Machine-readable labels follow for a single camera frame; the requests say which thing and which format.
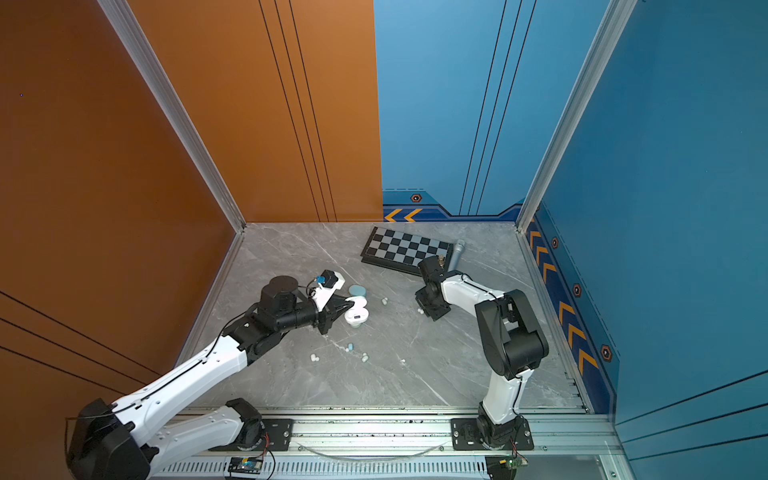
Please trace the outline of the white earbud case front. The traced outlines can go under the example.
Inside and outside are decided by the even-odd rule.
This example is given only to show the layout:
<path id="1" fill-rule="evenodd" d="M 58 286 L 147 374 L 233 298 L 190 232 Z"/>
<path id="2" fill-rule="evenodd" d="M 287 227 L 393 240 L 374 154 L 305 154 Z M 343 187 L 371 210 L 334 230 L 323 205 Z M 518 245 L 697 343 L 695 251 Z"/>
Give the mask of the white earbud case front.
<path id="1" fill-rule="evenodd" d="M 346 322 L 353 318 L 368 320 L 370 313 L 367 309 L 367 299 L 365 297 L 349 297 L 347 301 L 352 302 L 353 305 L 344 314 Z"/>

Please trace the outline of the white earbud case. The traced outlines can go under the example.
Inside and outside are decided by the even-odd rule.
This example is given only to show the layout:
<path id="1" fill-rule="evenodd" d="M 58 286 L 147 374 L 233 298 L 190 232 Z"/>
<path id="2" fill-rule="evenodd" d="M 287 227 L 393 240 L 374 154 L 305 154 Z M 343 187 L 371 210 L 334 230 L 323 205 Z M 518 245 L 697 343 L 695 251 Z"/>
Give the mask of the white earbud case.
<path id="1" fill-rule="evenodd" d="M 348 320 L 347 323 L 350 325 L 351 328 L 357 329 L 360 326 L 362 326 L 366 322 L 363 318 L 353 318 L 352 320 Z"/>
<path id="2" fill-rule="evenodd" d="M 367 299 L 365 297 L 349 297 L 347 301 L 352 302 L 353 305 L 344 314 L 346 322 L 353 318 L 368 320 L 370 313 L 367 309 Z"/>

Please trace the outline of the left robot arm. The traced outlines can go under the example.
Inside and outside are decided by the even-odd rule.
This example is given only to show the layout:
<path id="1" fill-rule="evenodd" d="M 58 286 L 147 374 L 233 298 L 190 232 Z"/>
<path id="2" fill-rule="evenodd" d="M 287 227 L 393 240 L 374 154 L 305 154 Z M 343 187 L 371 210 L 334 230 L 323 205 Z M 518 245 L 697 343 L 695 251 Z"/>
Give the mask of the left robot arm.
<path id="1" fill-rule="evenodd" d="M 65 460 L 76 479 L 147 479 L 203 451 L 232 447 L 267 450 L 262 414 L 247 400 L 227 401 L 211 413 L 174 417 L 226 378 L 246 369 L 305 326 L 320 334 L 333 323 L 365 321 L 362 296 L 341 295 L 344 277 L 325 270 L 300 287 L 291 276 L 265 285 L 258 302 L 228 321 L 200 352 L 156 381 L 112 403 L 96 399 L 69 420 Z"/>

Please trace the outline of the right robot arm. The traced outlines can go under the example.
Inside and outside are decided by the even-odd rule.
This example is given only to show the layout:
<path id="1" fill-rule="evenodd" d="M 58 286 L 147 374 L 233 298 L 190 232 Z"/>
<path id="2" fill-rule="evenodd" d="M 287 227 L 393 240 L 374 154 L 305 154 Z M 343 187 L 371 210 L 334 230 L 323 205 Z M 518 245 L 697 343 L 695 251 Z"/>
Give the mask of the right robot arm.
<path id="1" fill-rule="evenodd" d="M 522 291 L 481 285 L 458 271 L 424 268 L 424 286 L 415 299 L 425 315 L 438 320 L 459 307 L 477 323 L 492 375 L 479 403 L 476 431 L 489 449 L 534 449 L 528 420 L 520 413 L 527 382 L 549 355 L 549 344 L 531 302 Z"/>

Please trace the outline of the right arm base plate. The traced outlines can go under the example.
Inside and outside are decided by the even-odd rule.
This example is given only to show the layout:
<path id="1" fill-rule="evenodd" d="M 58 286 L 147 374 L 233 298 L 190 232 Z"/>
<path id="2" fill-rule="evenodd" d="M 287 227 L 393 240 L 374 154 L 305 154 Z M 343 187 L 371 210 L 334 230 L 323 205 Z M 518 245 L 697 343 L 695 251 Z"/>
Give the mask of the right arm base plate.
<path id="1" fill-rule="evenodd" d="M 492 424 L 485 417 L 454 418 L 450 425 L 456 451 L 535 449 L 532 430 L 523 416 L 501 425 Z"/>

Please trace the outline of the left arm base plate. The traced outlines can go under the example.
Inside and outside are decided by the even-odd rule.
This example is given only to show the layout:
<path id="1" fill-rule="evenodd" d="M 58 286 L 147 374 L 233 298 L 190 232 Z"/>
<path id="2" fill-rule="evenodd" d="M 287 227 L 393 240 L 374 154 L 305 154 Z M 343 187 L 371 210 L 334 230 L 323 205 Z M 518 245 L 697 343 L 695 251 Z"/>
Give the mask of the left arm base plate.
<path id="1" fill-rule="evenodd" d="M 285 452 L 289 450 L 294 420 L 291 418 L 265 418 L 259 424 L 247 423 L 236 439 L 209 449 L 210 452 Z"/>

